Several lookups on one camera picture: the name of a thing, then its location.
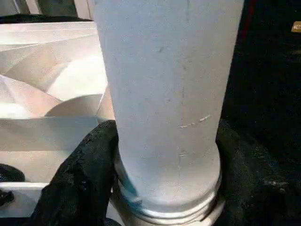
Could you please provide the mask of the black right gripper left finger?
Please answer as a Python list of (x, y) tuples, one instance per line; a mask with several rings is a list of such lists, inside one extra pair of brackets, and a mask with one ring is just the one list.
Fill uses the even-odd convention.
[(101, 122), (59, 166), (27, 226), (106, 226), (118, 146), (116, 122)]

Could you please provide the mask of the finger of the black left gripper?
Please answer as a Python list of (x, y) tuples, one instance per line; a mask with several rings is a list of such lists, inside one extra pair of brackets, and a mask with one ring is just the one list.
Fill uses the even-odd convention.
[(19, 169), (6, 165), (0, 164), (0, 181), (1, 182), (24, 182), (25, 175)]
[(14, 201), (14, 194), (11, 191), (0, 191), (0, 207)]

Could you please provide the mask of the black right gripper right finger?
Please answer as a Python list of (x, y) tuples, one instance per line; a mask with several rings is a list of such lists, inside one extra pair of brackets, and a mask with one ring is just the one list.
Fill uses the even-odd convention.
[(266, 147), (221, 119), (216, 143), (225, 205), (216, 226), (299, 226), (301, 189)]

